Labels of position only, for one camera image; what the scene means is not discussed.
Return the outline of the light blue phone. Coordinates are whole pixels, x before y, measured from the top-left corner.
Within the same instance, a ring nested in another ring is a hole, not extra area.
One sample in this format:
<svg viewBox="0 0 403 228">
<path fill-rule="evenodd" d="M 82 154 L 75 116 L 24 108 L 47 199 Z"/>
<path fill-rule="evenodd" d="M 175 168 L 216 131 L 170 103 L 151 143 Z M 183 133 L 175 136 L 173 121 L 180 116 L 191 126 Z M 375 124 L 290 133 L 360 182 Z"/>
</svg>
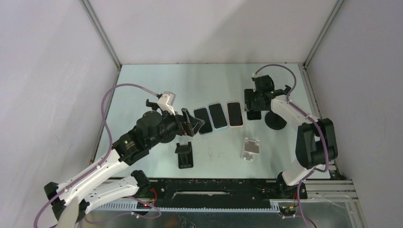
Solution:
<svg viewBox="0 0 403 228">
<path fill-rule="evenodd" d="M 223 107 L 220 103 L 211 104 L 208 106 L 211 120 L 215 129 L 220 129 L 228 126 Z"/>
</svg>

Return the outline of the pink phone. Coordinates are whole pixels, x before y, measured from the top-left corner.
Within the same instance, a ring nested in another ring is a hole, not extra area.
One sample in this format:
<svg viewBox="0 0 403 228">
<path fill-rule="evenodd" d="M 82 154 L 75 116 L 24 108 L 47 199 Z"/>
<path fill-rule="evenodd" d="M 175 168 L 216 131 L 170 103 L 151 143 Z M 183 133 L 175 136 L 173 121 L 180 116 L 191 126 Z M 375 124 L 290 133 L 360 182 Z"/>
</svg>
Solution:
<svg viewBox="0 0 403 228">
<path fill-rule="evenodd" d="M 241 105 L 239 102 L 227 103 L 227 111 L 230 127 L 242 127 L 244 125 Z"/>
</svg>

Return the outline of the black round-base phone stand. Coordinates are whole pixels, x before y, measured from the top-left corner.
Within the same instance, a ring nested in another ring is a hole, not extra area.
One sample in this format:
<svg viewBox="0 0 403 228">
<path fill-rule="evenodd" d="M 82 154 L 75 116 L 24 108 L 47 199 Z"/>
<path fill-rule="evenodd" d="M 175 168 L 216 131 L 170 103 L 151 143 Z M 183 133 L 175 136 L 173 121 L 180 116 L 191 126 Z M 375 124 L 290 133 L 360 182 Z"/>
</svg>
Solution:
<svg viewBox="0 0 403 228">
<path fill-rule="evenodd" d="M 146 100 L 145 105 L 149 108 L 151 108 L 153 111 L 157 111 L 160 109 L 157 103 L 151 102 L 149 99 Z M 173 141 L 175 136 L 164 136 L 161 143 L 169 143 Z"/>
</svg>

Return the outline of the teal phone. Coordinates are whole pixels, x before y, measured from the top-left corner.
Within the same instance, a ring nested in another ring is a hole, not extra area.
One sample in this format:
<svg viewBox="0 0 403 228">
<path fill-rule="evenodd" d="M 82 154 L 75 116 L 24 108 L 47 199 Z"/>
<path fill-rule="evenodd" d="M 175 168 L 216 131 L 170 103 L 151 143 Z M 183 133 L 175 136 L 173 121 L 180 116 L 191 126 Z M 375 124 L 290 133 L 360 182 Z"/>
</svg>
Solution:
<svg viewBox="0 0 403 228">
<path fill-rule="evenodd" d="M 247 111 L 247 119 L 252 120 L 261 120 L 261 111 Z"/>
</svg>

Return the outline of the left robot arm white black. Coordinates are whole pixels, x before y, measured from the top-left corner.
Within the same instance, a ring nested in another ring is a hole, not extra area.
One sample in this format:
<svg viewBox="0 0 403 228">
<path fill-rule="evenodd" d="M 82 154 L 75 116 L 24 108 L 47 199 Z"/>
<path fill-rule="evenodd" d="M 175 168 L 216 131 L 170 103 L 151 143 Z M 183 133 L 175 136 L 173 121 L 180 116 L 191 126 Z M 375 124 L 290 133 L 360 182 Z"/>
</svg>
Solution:
<svg viewBox="0 0 403 228">
<path fill-rule="evenodd" d="M 150 181 L 142 170 L 135 170 L 119 181 L 101 186 L 116 173 L 147 156 L 159 143 L 169 143 L 176 136 L 193 137 L 205 121 L 191 116 L 186 108 L 182 114 L 148 111 L 137 120 L 132 130 L 123 134 L 100 159 L 77 176 L 61 184 L 50 182 L 44 186 L 57 220 L 73 199 L 78 201 L 79 222 L 93 209 L 126 196 L 144 198 L 150 192 Z"/>
</svg>

